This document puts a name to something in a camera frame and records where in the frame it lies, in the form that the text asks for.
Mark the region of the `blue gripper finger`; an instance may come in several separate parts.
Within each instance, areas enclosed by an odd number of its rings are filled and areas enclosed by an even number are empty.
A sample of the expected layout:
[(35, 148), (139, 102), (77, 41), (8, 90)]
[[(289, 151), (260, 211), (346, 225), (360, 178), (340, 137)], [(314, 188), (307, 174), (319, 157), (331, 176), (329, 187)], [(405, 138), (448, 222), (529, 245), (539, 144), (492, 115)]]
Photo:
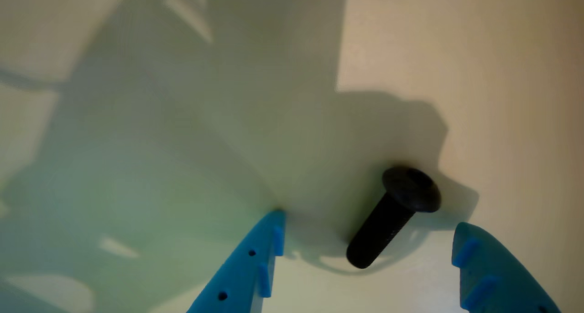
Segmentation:
[(459, 304), (469, 313), (558, 313), (532, 274), (490, 233), (455, 228), (451, 263), (459, 268)]
[(271, 297), (276, 257), (284, 254), (286, 213), (269, 212), (248, 232), (188, 313), (260, 313)]

